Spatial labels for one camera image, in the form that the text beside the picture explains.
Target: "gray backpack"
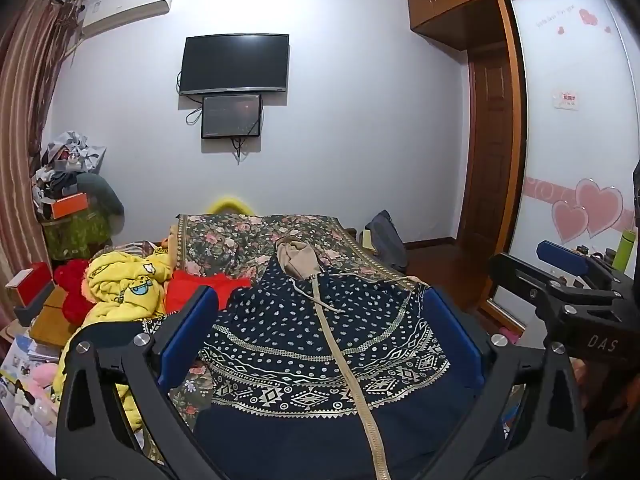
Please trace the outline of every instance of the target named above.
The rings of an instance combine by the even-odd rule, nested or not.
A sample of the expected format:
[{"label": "gray backpack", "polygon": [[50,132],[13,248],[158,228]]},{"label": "gray backpack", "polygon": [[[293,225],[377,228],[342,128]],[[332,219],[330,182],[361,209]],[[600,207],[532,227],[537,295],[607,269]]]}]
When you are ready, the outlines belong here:
[{"label": "gray backpack", "polygon": [[389,212],[382,210],[365,228],[371,231],[371,243],[378,252],[378,259],[387,267],[405,274],[408,265],[406,249]]}]

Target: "floral pattern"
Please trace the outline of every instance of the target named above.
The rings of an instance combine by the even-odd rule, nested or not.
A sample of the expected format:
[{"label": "floral pattern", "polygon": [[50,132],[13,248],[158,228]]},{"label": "floral pattern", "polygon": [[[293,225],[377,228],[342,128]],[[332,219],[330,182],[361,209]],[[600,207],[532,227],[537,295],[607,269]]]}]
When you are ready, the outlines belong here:
[{"label": "floral pattern", "polygon": [[[322,263],[342,272],[382,280],[401,276],[369,256],[337,219],[310,215],[181,215],[177,267],[198,276],[224,272],[255,283],[267,268],[274,243],[287,235],[312,244]],[[212,389],[209,371],[196,363],[182,385],[170,392],[170,399],[192,431],[198,412],[211,404]]]}]

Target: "red cloth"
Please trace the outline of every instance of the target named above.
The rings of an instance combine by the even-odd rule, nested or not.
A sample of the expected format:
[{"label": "red cloth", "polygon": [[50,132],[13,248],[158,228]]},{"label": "red cloth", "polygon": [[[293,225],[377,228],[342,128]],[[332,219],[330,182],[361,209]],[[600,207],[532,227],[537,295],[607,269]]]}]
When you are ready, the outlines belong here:
[{"label": "red cloth", "polygon": [[94,306],[81,292],[84,271],[88,266],[89,260],[69,260],[53,273],[56,283],[66,290],[62,315],[73,325],[82,325],[84,318]]},{"label": "red cloth", "polygon": [[174,270],[174,275],[167,286],[164,309],[167,314],[178,312],[189,301],[200,285],[209,285],[218,295],[218,309],[224,310],[231,293],[241,286],[251,286],[249,278],[233,280],[224,274],[202,277],[193,276],[184,270]]}]

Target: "wooden floor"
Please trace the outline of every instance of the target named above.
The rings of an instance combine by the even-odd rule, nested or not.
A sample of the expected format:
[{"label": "wooden floor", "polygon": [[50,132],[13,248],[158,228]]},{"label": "wooden floor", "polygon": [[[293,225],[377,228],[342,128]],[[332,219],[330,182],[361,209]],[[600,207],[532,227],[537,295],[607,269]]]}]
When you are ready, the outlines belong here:
[{"label": "wooden floor", "polygon": [[408,275],[444,291],[460,310],[473,312],[487,332],[498,332],[500,325],[477,309],[487,279],[486,261],[451,244],[413,249],[408,256]]}]

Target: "beige zipper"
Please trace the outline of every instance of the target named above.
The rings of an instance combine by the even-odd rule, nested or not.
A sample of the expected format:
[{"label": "beige zipper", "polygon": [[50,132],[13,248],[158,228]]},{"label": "beige zipper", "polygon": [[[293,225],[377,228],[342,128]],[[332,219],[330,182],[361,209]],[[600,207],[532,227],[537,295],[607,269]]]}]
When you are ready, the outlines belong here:
[{"label": "beige zipper", "polygon": [[367,440],[369,441],[369,447],[373,458],[373,465],[376,471],[376,479],[391,480],[391,476],[389,475],[389,471],[386,466],[385,447],[382,444],[382,437],[380,435],[378,425],[376,424],[373,414],[367,405],[367,400],[364,397],[360,383],[356,379],[356,376],[353,375],[346,359],[342,355],[340,347],[334,339],[334,334],[331,332],[331,327],[329,327],[329,323],[324,316],[322,300],[320,298],[320,288],[318,286],[318,276],[316,274],[312,276],[311,284],[314,291],[314,307],[316,309],[316,314],[318,314],[318,319],[320,320],[322,333],[324,334],[324,338],[331,349],[331,354],[334,356],[335,362],[338,364],[338,368],[340,368],[340,373],[344,377],[344,380],[351,391],[358,416],[362,421],[365,434],[367,435]]}]

